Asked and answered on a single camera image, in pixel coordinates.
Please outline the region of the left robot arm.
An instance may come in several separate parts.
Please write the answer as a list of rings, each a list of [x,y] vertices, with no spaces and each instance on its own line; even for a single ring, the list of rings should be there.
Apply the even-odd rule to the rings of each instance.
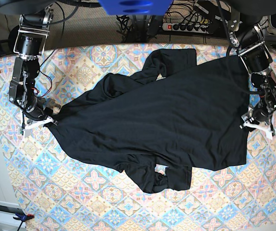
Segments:
[[[240,128],[264,131],[267,138],[272,139],[276,135],[272,124],[273,112],[276,111],[276,75],[270,66],[273,59],[259,22],[264,16],[276,13],[276,0],[227,0],[225,3],[230,6],[228,21],[220,1],[216,3],[230,43],[228,49],[236,51],[251,84],[257,89],[253,92],[239,87],[239,90],[260,97],[256,106],[249,105],[248,111],[242,116]]]

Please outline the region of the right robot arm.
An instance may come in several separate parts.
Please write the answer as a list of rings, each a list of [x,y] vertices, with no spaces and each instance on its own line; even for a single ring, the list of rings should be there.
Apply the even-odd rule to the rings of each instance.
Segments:
[[[20,15],[13,52],[17,55],[9,85],[9,101],[22,112],[20,133],[56,123],[53,109],[46,107],[36,88],[40,74],[38,58],[44,52],[49,35],[49,23],[53,18],[51,5],[26,16]]]

